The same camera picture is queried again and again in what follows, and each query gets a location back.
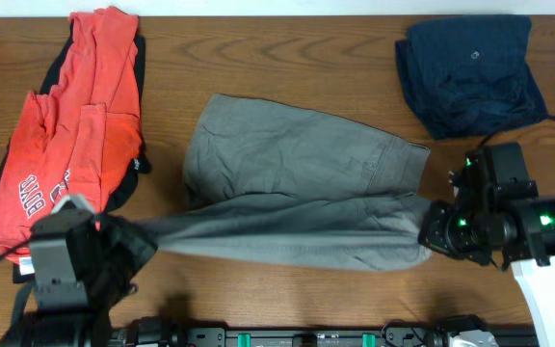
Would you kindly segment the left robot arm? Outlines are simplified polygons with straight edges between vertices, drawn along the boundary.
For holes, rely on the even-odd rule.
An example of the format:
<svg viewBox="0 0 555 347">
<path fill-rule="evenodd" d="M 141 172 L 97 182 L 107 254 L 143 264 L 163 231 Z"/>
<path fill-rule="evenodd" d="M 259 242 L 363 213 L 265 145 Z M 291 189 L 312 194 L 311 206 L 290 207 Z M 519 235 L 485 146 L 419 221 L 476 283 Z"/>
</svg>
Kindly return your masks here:
<svg viewBox="0 0 555 347">
<path fill-rule="evenodd" d="M 34 277 L 17 292 L 2 346 L 181 346 L 167 318 L 146 317 L 113 328 L 110 310 L 138 286 L 155 242 L 117 216 L 65 203 L 37 221 L 29 242 Z"/>
</svg>

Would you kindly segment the grey shorts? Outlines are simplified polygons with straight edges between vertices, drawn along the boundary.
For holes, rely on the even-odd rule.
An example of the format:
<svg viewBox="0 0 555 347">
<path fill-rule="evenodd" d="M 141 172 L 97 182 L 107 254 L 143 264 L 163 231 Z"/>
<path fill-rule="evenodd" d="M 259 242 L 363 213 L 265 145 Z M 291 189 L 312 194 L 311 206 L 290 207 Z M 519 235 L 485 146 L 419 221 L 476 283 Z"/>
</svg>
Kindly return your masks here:
<svg viewBox="0 0 555 347">
<path fill-rule="evenodd" d="M 141 227 L 173 253 L 406 270 L 431 255 L 418 241 L 429 154 L 338 116 L 215 94 L 184 160 L 189 210 Z"/>
</svg>

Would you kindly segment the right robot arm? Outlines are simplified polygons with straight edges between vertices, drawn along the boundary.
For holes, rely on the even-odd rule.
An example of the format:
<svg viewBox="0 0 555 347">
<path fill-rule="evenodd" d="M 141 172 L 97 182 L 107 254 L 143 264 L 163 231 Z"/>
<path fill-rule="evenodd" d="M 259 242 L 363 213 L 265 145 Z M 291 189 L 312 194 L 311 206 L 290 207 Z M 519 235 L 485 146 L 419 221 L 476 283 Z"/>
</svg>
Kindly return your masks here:
<svg viewBox="0 0 555 347">
<path fill-rule="evenodd" d="M 454 202 L 434 201 L 418 241 L 481 266 L 501 252 L 529 307 L 538 342 L 555 346 L 555 197 L 542 197 L 517 143 L 469 151 L 451 175 Z"/>
</svg>

